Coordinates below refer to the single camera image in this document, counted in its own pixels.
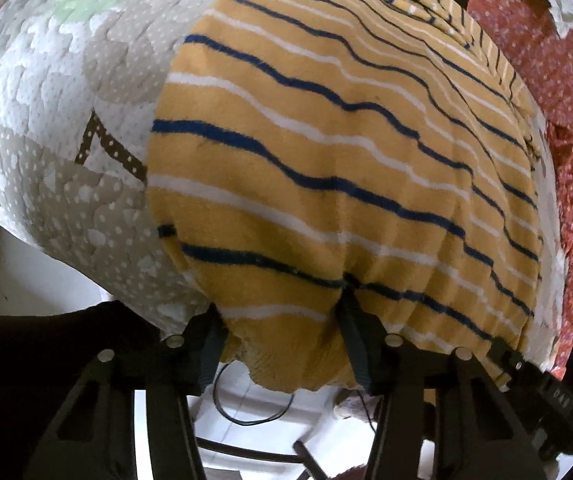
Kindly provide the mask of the white heart-patterned quilt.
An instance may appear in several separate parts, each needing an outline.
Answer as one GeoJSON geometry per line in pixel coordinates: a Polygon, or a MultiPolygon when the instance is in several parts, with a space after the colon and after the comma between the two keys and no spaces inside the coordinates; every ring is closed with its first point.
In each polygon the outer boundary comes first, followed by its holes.
{"type": "MultiPolygon", "coordinates": [[[[453,1],[467,12],[467,0],[453,1]]],[[[167,333],[213,303],[158,235],[149,142],[172,61],[214,2],[0,0],[0,226],[167,333]]],[[[549,370],[562,324],[561,241],[545,121],[530,96],[543,246],[529,344],[516,350],[549,370]]]]}

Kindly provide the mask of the yellow striped knit garment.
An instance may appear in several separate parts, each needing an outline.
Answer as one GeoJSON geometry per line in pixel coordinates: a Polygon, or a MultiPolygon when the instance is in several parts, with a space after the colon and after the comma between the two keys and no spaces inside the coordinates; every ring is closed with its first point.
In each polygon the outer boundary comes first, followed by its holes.
{"type": "Polygon", "coordinates": [[[453,0],[215,0],[149,142],[148,200],[273,391],[355,382],[333,318],[484,359],[525,350],[543,238],[533,101],[453,0]]]}

